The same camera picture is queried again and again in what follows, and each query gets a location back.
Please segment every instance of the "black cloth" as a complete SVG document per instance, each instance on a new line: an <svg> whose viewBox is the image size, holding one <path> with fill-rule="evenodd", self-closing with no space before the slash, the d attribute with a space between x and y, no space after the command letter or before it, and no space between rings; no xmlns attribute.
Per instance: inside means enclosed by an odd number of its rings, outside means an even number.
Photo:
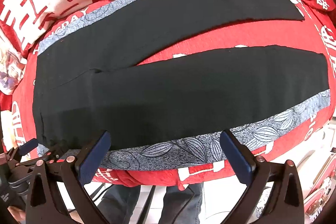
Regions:
<svg viewBox="0 0 336 224"><path fill-rule="evenodd" d="M223 24L270 19L303 17L289 0L136 0L68 35L37 60L39 141L81 148L105 129L113 150L150 145L256 122L328 89L323 55L285 47L134 66Z"/></svg>
<svg viewBox="0 0 336 224"><path fill-rule="evenodd" d="M289 0L136 0L51 45L38 57L36 82L54 88L89 69L137 65L227 23L272 19L304 17Z"/></svg>
<svg viewBox="0 0 336 224"><path fill-rule="evenodd" d="M79 148L105 129L117 150L258 122L328 88L322 54L227 48L114 72L90 70L43 95L34 117L42 117L35 121L46 144L64 139Z"/></svg>

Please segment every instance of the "floor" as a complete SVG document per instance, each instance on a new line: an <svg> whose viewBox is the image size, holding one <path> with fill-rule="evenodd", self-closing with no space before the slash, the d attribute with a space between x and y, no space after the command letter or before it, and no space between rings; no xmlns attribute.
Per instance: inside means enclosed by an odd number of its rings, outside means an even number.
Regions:
<svg viewBox="0 0 336 224"><path fill-rule="evenodd" d="M323 130L314 133L307 141L297 145L292 150L276 158L274 162L284 163L287 159L291 159L298 165L311 151L322 147L336 147L336 138L334 138L335 125L328 125ZM88 194L91 194L100 183L92 182L85 185ZM63 195L65 204L68 209L73 208L73 204L62 183L59 183L60 191ZM213 180L204 183L203 187L203 203L201 213L199 215L201 224L219 224L230 212L240 196L244 192L246 186L239 183L236 176ZM136 224L138 217L145 204L151 186L142 186L140 197L136 208L131 217L130 224ZM146 224L157 224L163 207L163 197L166 187L157 186L152 200L152 205L148 214Z"/></svg>

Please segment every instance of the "jeans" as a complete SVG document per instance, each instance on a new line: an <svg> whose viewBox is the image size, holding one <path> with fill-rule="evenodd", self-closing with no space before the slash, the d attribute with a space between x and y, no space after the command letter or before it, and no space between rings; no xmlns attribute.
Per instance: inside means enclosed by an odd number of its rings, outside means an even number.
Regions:
<svg viewBox="0 0 336 224"><path fill-rule="evenodd" d="M103 196L98 209L110 224L128 224L141 186L114 185ZM203 183L190 184L184 191L167 187L159 224L199 224Z"/></svg>

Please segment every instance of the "leaf pattern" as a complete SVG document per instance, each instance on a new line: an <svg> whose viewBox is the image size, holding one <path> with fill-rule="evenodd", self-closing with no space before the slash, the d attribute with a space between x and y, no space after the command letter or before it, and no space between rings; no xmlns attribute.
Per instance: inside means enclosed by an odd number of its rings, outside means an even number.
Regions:
<svg viewBox="0 0 336 224"><path fill-rule="evenodd" d="M280 130L285 130L289 128L292 125L293 118L293 116L289 116L286 120L284 120L280 126Z"/></svg>
<svg viewBox="0 0 336 224"><path fill-rule="evenodd" d="M232 133L251 151L266 145L262 153L272 151L274 140L287 134L302 122L330 105L330 91L322 92L304 102L265 120L231 128ZM109 151L100 167L121 170L168 170L203 165L225 160L220 149L221 131L192 138L171 140L156 145ZM68 151L63 159L79 150Z"/></svg>
<svg viewBox="0 0 336 224"><path fill-rule="evenodd" d="M303 111L305 111L306 106L307 106L307 102L303 101L302 103L293 107L294 112L298 113L298 114L301 114Z"/></svg>
<svg viewBox="0 0 336 224"><path fill-rule="evenodd" d="M216 161L221 161L223 157L223 150L218 140L212 139L210 143L210 151Z"/></svg>
<svg viewBox="0 0 336 224"><path fill-rule="evenodd" d="M293 112L294 111L293 111L292 108L287 109L286 111L281 112L281 113L275 115L274 118L273 118L273 120L275 122L282 122L282 121L286 120L288 117L293 116Z"/></svg>
<svg viewBox="0 0 336 224"><path fill-rule="evenodd" d="M258 141L265 142L265 143L275 141L277 138L280 137L280 134L278 133L278 131L275 130L273 127L269 127L269 126L258 128L257 130L252 132L252 135Z"/></svg>
<svg viewBox="0 0 336 224"><path fill-rule="evenodd" d="M140 152L145 157L159 157L168 153L174 144L171 142L153 144Z"/></svg>
<svg viewBox="0 0 336 224"><path fill-rule="evenodd" d="M208 157L204 145L196 138L184 138L185 145L190 152L202 162L207 162Z"/></svg>
<svg viewBox="0 0 336 224"><path fill-rule="evenodd" d="M256 150L262 146L264 146L265 143L264 142L261 142L259 140L257 140L256 138L252 138L247 144L247 148L250 150L250 151L253 151L253 150Z"/></svg>
<svg viewBox="0 0 336 224"><path fill-rule="evenodd" d="M60 37L65 37L70 35L71 33L81 29L84 27L84 22L81 19L77 19L71 23L69 23L66 28L60 29L56 35Z"/></svg>
<svg viewBox="0 0 336 224"><path fill-rule="evenodd" d="M263 193L261 194L261 197L259 199L259 202L255 208L256 210L256 217L257 218L260 218L265 206L266 206L266 203L268 201L268 198L269 198L269 195L271 194L271 190L272 190L272 187L267 187L266 189L264 189Z"/></svg>

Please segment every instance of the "gray floral fabric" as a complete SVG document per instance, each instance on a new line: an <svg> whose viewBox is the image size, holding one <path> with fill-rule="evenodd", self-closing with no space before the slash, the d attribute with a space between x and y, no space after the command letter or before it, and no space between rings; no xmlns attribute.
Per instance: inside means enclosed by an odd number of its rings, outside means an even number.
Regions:
<svg viewBox="0 0 336 224"><path fill-rule="evenodd" d="M330 90L265 120L231 128L232 133L251 151L287 134L321 109L330 105ZM109 151L100 167L118 170L168 170L225 160L219 144L221 132L214 132L154 145ZM76 155L69 150L66 155Z"/></svg>
<svg viewBox="0 0 336 224"><path fill-rule="evenodd" d="M111 14L113 14L115 11L121 9L122 7L125 7L126 5L134 2L136 0L115 0L112 1L109 4L106 4L84 16L79 18L78 20L75 20L74 22L67 25L64 29L59 30L58 32L55 32L53 35L48 36L44 40L42 40L39 44L39 52L38 54L43 53L48 47L50 47L52 44L57 42L63 37L66 37L67 35L83 28L88 25L93 24L94 22L97 22L98 20L101 20Z"/></svg>
<svg viewBox="0 0 336 224"><path fill-rule="evenodd" d="M261 214L263 213L263 210L266 206L267 200L271 194L272 187L266 188L263 193L261 194L261 197L259 199L259 202L255 208L255 216L257 218L261 217Z"/></svg>

